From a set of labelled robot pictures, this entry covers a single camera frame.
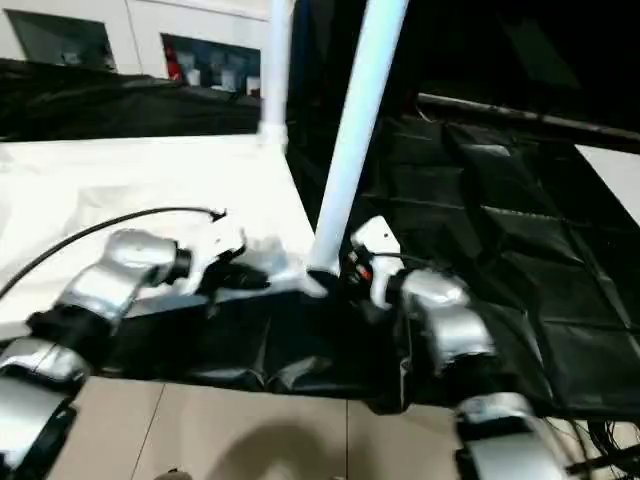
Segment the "robotic arm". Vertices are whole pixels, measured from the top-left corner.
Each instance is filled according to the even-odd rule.
[[[31,334],[0,356],[0,478],[46,476],[73,425],[71,402],[140,290],[187,277],[191,264],[173,240],[122,230],[51,310],[29,318]]]
[[[434,373],[455,405],[461,478],[566,479],[538,433],[529,402],[501,372],[491,335],[470,308],[462,282],[431,269],[404,269],[398,257],[377,255],[400,252],[382,217],[358,230],[352,244],[350,283],[379,308],[398,305],[425,327]]]

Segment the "red object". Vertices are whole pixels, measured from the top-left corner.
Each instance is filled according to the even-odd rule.
[[[180,69],[180,64],[176,59],[176,53],[173,51],[173,48],[165,47],[164,56],[167,59],[167,73],[169,74],[169,79],[182,80],[182,70]]]

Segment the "wire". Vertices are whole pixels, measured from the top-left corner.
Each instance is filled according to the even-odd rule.
[[[371,255],[374,257],[391,257],[391,258],[399,258],[400,260],[406,260],[407,262],[413,262],[418,265],[422,265],[423,267],[433,268],[433,262],[426,258],[414,257],[413,255],[407,255],[406,253],[395,253],[395,252],[382,252],[382,253],[373,253]]]
[[[637,429],[640,428],[640,424],[634,423],[634,425],[637,434]],[[615,437],[616,422],[588,422],[587,426],[589,427],[589,436],[591,437],[593,445],[602,455],[608,456],[624,450],[620,448]],[[618,470],[624,472],[629,478],[640,478],[640,458],[638,457],[617,460],[613,462],[613,465],[615,465]]]
[[[127,215],[122,215],[120,217],[113,218],[111,220],[106,220],[104,222],[98,223],[91,227],[85,228],[84,230],[80,230],[77,233],[74,233],[70,237],[65,238],[64,240],[56,243],[51,248],[47,249],[36,258],[31,260],[28,264],[22,267],[13,277],[9,279],[9,281],[0,289],[0,301],[9,293],[9,291],[16,286],[16,284],[26,277],[29,273],[31,273],[36,267],[38,267],[41,263],[47,260],[49,257],[55,255],[60,250],[65,247],[68,247],[73,242],[80,240],[92,233],[98,232],[100,230],[104,230],[105,228],[111,227],[113,225],[117,225],[119,223],[126,222],[127,220],[132,220],[134,218],[146,217],[149,215],[157,215],[158,213],[165,212],[196,212],[196,213],[205,213],[211,217],[211,220],[215,222],[216,220],[225,216],[224,213],[218,213],[208,208],[200,208],[200,207],[161,207],[161,208],[150,208],[147,210],[140,210],[139,212],[128,213]]]
[[[544,418],[543,421],[547,425],[549,432],[553,436],[555,442],[562,449],[562,452],[564,453],[564,455],[569,459],[571,463],[577,463],[576,458],[573,455],[573,452],[567,446],[566,442],[562,439],[562,437],[558,434],[561,433],[563,435],[566,435],[572,440],[576,440],[576,438],[573,435],[571,435],[569,432],[565,432],[561,428],[556,427],[553,423],[551,423],[551,421],[548,418]]]
[[[421,119],[423,119],[425,122],[427,123],[433,123],[433,120],[431,120],[429,117],[427,117],[424,112],[420,109],[420,107],[418,106],[418,104],[416,103],[414,105],[416,112],[418,113],[418,115],[420,116]]]

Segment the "black tarp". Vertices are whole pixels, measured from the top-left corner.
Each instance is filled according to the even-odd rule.
[[[7,140],[255,131],[256,106],[210,91],[6,65]],[[287,159],[315,223],[337,122],[296,109],[290,119]],[[572,145],[382,118],[369,152],[350,227],[382,214],[405,252],[460,275],[505,369],[541,414],[640,415],[640,229]],[[372,326],[339,296],[230,302],[214,315],[194,308],[126,322],[102,373],[355,398],[378,411],[447,404],[421,326],[398,322]],[[540,359],[562,401],[549,393]]]

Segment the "white surface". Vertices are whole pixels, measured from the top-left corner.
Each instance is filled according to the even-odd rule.
[[[409,0],[369,0],[309,266],[335,268]]]
[[[269,19],[270,0],[146,0],[186,8],[226,13],[256,20]]]
[[[640,225],[640,156],[583,145],[576,148]]]
[[[129,0],[142,71],[167,78],[161,34],[206,40],[259,50],[264,58],[267,22],[209,10],[184,8],[167,3]]]
[[[117,71],[141,72],[125,0],[0,0],[0,57],[24,60],[5,9],[101,22],[107,31]]]
[[[281,243],[300,259],[299,268],[313,241],[286,160],[261,148],[254,135],[2,144],[0,284],[73,232],[161,206],[227,209],[245,228],[250,248]],[[188,245],[205,219],[161,214],[69,246],[0,302],[0,338],[20,334],[30,313],[48,308],[66,282],[98,258],[111,231],[148,228]]]

